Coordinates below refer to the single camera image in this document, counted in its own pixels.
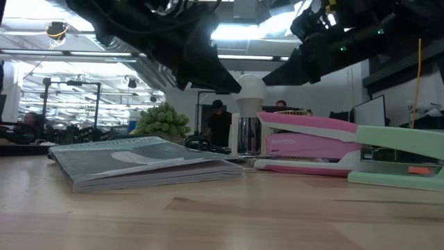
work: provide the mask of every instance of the gray book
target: gray book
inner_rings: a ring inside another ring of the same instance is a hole
[[[51,147],[73,192],[240,177],[234,156],[188,149],[159,137],[138,137]]]

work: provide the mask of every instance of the black cable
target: black cable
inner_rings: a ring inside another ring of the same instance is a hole
[[[195,149],[199,151],[230,154],[230,152],[223,147],[211,144],[207,138],[200,135],[192,135],[188,137],[184,142],[184,146],[189,149]]]
[[[200,19],[200,17],[195,17],[193,19],[184,21],[181,24],[175,25],[175,26],[171,26],[171,27],[166,27],[166,28],[161,28],[159,30],[156,31],[134,31],[134,30],[130,30],[129,28],[125,27],[124,25],[116,22],[113,20],[113,18],[111,18],[111,16],[109,16],[103,9],[102,7],[100,7],[100,5],[98,3],[95,2],[95,0],[89,0],[89,2],[96,8],[96,10],[108,21],[111,22],[112,24],[114,24],[117,28],[121,29],[122,31],[125,32],[129,32],[129,33],[133,33],[133,34],[139,34],[139,35],[152,35],[152,34],[156,34],[156,33],[163,33],[163,32],[168,32],[168,31],[172,31],[175,30],[177,28],[180,28],[182,26],[185,26],[187,24],[190,24],[192,22],[195,22],[197,20]],[[207,12],[207,14],[212,14],[220,5],[221,5],[222,0],[216,0],[216,3],[213,5],[213,7]]]

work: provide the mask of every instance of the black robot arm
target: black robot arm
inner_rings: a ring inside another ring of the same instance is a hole
[[[334,15],[336,25],[327,14]],[[263,80],[266,85],[317,83],[378,54],[412,53],[419,38],[429,44],[443,36],[443,20],[441,0],[321,0],[318,12],[310,7],[291,25],[302,44]]]
[[[89,21],[99,42],[110,44],[118,37],[168,67],[179,89],[194,87],[220,92],[241,89],[219,61],[217,48],[210,45],[219,25],[214,10],[221,0],[192,3],[179,0],[167,14],[169,0],[67,0],[67,5]]]

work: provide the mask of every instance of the stapler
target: stapler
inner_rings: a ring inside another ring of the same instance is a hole
[[[444,133],[359,126],[325,117],[259,112],[267,153],[300,160],[266,160],[255,168],[348,177],[351,183],[444,191]],[[308,158],[328,162],[306,161]]]

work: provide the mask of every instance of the wooden table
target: wooden table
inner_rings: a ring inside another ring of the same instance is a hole
[[[248,170],[96,194],[45,157],[0,158],[0,249],[444,249],[444,194]]]

